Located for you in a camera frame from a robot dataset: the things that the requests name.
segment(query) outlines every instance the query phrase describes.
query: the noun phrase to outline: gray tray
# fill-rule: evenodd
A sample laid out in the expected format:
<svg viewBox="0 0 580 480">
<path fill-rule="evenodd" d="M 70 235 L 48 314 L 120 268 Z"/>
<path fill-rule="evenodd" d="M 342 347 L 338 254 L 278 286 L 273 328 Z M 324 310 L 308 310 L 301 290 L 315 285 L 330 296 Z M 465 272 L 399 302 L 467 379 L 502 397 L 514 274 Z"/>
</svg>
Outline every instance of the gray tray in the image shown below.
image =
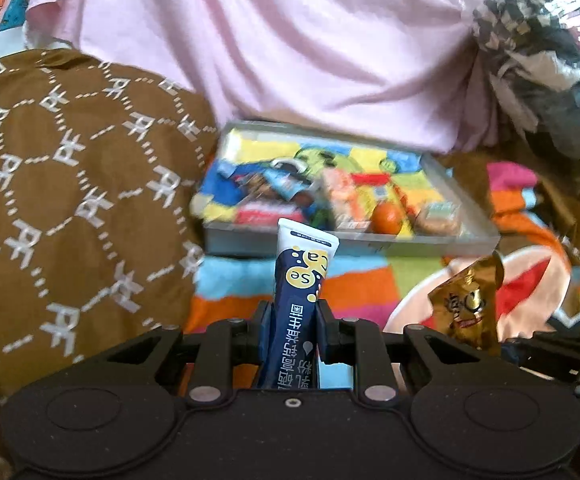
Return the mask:
<svg viewBox="0 0 580 480">
<path fill-rule="evenodd" d="M 338 140 L 356 146 L 372 146 L 388 150 L 412 151 L 389 142 L 380 140 L 359 139 L 345 134 L 308 130 L 282 123 L 261 121 L 238 121 L 228 123 L 219 144 L 217 158 L 227 155 L 230 150 L 227 134 L 237 128 L 242 136 L 251 139 L 257 137 L 276 137 L 288 140 L 288 137 L 299 137 L 298 140 L 310 139 Z M 385 256 L 484 256 L 491 254 L 499 242 L 498 229 L 490 222 L 480 207 L 460 188 L 458 183 L 449 177 L 445 169 L 432 158 L 423 154 L 421 167 L 430 183 L 446 200 L 460 204 L 462 223 L 468 234 L 459 237 L 421 236 L 412 238 L 394 238 L 391 235 L 377 235 L 354 232 L 332 232 L 340 240 L 337 254 L 364 256 L 383 254 Z M 265 258 L 276 256 L 276 228 L 246 226 L 230 222 L 206 222 L 205 248 L 207 254 L 216 256 L 244 256 Z"/>
</svg>

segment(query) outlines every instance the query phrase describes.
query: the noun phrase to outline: gold wrapper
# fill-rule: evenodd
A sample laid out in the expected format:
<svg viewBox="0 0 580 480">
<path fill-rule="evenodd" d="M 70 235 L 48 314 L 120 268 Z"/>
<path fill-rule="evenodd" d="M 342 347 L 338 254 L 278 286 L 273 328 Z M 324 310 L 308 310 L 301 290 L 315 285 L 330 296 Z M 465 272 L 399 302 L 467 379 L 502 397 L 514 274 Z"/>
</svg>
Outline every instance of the gold wrapper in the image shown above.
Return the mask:
<svg viewBox="0 0 580 480">
<path fill-rule="evenodd" d="M 495 252 L 436 287 L 428 294 L 436 330 L 491 355 L 499 355 L 496 291 L 502 283 L 503 262 Z"/>
</svg>

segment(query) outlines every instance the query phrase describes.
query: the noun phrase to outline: candy wrapper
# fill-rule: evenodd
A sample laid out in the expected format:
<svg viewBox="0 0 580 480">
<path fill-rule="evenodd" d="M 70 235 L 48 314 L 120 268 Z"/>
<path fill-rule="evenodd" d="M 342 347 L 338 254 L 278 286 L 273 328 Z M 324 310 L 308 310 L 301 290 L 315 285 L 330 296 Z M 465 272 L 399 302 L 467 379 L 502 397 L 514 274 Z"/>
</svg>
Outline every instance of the candy wrapper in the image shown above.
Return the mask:
<svg viewBox="0 0 580 480">
<path fill-rule="evenodd" d="M 324 168 L 320 183 L 329 202 L 334 229 L 367 231 L 370 219 L 350 173 L 339 168 Z"/>
<path fill-rule="evenodd" d="M 413 218 L 415 231 L 428 236 L 458 236 L 460 207 L 452 202 L 423 204 Z"/>
<path fill-rule="evenodd" d="M 436 330 L 499 355 L 496 291 L 502 283 L 503 262 L 498 253 L 493 253 L 436 287 L 428 295 Z"/>
<path fill-rule="evenodd" d="M 392 183 L 388 173 L 353 173 L 350 176 L 368 218 L 372 217 L 374 209 L 381 202 L 405 206 L 401 190 Z"/>
<path fill-rule="evenodd" d="M 242 200 L 237 206 L 235 224 L 274 226 L 281 218 L 304 222 L 301 209 L 293 203 L 273 202 L 270 200 Z"/>
<path fill-rule="evenodd" d="M 287 219 L 279 220 L 278 256 L 269 352 L 259 388 L 310 388 L 316 355 L 315 308 L 339 239 Z"/>
</svg>

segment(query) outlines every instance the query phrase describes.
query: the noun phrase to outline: small orange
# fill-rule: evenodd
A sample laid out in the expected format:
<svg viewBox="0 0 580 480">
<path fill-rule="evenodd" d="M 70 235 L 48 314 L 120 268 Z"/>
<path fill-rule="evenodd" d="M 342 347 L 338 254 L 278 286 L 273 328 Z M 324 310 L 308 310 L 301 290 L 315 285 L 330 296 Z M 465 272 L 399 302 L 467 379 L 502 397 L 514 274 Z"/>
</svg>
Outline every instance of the small orange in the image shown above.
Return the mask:
<svg viewBox="0 0 580 480">
<path fill-rule="evenodd" d="M 401 208 L 392 202 L 379 202 L 372 212 L 372 231 L 382 235 L 398 235 L 401 227 Z"/>
</svg>

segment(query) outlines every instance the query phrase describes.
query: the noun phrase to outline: blue toothpaste tube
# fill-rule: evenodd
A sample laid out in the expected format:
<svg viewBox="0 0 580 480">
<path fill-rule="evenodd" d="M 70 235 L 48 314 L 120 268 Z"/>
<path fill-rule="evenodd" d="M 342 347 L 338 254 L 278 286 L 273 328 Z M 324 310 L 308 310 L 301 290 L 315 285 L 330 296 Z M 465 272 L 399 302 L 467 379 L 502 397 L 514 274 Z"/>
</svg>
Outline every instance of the blue toothpaste tube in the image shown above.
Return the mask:
<svg viewBox="0 0 580 480">
<path fill-rule="evenodd" d="M 259 388 L 312 387 L 315 306 L 338 246 L 334 235 L 279 220 L 270 343 L 257 381 Z"/>
</svg>

